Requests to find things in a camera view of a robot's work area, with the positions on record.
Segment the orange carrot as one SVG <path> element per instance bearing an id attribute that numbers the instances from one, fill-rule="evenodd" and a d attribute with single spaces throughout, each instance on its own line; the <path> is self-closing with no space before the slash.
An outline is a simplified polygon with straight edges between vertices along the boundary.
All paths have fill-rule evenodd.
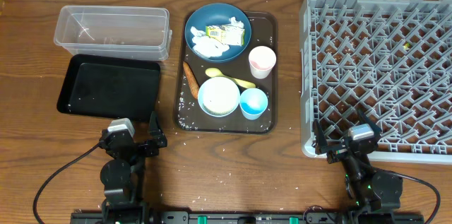
<path id="1" fill-rule="evenodd" d="M 185 61 L 183 62 L 183 69 L 186 75 L 187 82 L 189 84 L 191 94 L 195 99 L 198 99 L 199 85 L 189 64 L 186 63 Z"/>

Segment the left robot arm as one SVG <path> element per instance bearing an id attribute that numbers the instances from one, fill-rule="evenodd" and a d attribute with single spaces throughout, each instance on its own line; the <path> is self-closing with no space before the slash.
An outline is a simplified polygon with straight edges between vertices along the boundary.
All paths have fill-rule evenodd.
<path id="1" fill-rule="evenodd" d="M 133 140 L 135 129 L 130 119 L 116 119 L 102 131 L 100 148 L 112 157 L 100 172 L 104 185 L 103 223 L 152 223 L 156 217 L 143 201 L 145 159 L 159 155 L 167 138 L 151 113 L 147 141 Z"/>

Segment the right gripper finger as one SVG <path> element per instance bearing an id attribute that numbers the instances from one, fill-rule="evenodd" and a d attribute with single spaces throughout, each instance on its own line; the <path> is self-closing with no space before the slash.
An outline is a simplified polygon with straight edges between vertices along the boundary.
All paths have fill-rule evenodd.
<path id="1" fill-rule="evenodd" d="M 363 110 L 357 110 L 357 115 L 360 125 L 368 125 L 370 129 L 374 132 L 375 136 L 381 135 L 382 132 L 381 128 L 378 127 L 372 120 L 370 120 L 370 118 L 366 116 Z"/>
<path id="2" fill-rule="evenodd" d="M 314 120 L 313 123 L 314 134 L 316 137 L 316 148 L 325 148 L 328 146 L 328 142 L 324 135 L 323 129 L 317 119 Z"/>

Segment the pink plastic cup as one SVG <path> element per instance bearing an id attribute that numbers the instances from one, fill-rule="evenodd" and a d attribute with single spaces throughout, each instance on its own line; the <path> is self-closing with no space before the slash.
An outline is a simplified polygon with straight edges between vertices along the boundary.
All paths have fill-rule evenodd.
<path id="1" fill-rule="evenodd" d="M 276 64 L 276 54 L 266 46 L 257 46 L 249 53 L 251 74 L 254 78 L 266 78 Z"/>

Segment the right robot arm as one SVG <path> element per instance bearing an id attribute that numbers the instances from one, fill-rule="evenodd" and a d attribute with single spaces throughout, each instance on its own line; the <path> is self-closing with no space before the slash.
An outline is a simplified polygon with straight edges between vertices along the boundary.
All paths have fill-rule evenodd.
<path id="1" fill-rule="evenodd" d="M 378 148 L 381 129 L 363 111 L 359 124 L 347 130 L 340 141 L 329 144 L 320 122 L 313 123 L 316 154 L 325 154 L 328 163 L 340 162 L 345 170 L 345 186 L 356 201 L 347 212 L 337 215 L 336 223 L 395 223 L 393 211 L 400 208 L 403 180 L 374 169 L 368 155 Z"/>

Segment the light blue rice bowl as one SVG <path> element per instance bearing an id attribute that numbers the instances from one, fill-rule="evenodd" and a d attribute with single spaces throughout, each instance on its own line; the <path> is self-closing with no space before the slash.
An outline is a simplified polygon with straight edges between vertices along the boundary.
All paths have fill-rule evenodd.
<path id="1" fill-rule="evenodd" d="M 226 117 L 232 114 L 239 105 L 240 91 L 230 79 L 223 77 L 210 78 L 198 91 L 200 108 L 212 117 Z"/>

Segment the dark blue plate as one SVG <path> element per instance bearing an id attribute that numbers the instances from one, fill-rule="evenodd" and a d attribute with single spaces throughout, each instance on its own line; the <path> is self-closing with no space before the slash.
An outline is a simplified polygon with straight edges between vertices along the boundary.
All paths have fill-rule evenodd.
<path id="1" fill-rule="evenodd" d="M 230 49 L 223 52 L 220 57 L 208 58 L 198 54 L 194 50 L 195 43 L 192 40 L 194 35 L 190 31 L 191 27 L 195 27 L 197 30 L 200 30 L 202 27 L 209 25 L 226 24 L 230 22 L 231 17 L 235 17 L 238 21 L 241 21 L 244 24 L 244 44 L 241 47 L 231 46 Z M 190 50 L 200 58 L 211 63 L 223 63 L 235 59 L 247 48 L 251 41 L 251 33 L 251 23 L 242 10 L 230 4 L 216 3 L 200 7 L 188 17 L 184 29 L 184 38 Z"/>

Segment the light blue plastic cup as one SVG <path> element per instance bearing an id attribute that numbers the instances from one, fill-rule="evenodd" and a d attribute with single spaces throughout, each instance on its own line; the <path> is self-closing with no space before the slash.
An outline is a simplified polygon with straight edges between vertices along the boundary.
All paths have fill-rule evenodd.
<path id="1" fill-rule="evenodd" d="M 240 95 L 239 106 L 246 119 L 256 120 L 267 110 L 268 97 L 258 88 L 246 89 Z"/>

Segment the white tissue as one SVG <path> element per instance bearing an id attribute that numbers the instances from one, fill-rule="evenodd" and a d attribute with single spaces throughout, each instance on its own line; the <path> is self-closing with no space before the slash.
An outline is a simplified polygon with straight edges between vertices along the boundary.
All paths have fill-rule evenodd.
<path id="1" fill-rule="evenodd" d="M 236 20 L 235 17 L 230 18 L 230 23 L 226 25 L 235 25 L 244 28 L 244 23 Z M 190 28 L 193 35 L 194 52 L 205 58 L 221 57 L 224 52 L 228 51 L 232 45 L 224 45 L 214 38 L 208 37 L 205 30 L 198 30 L 194 26 Z"/>

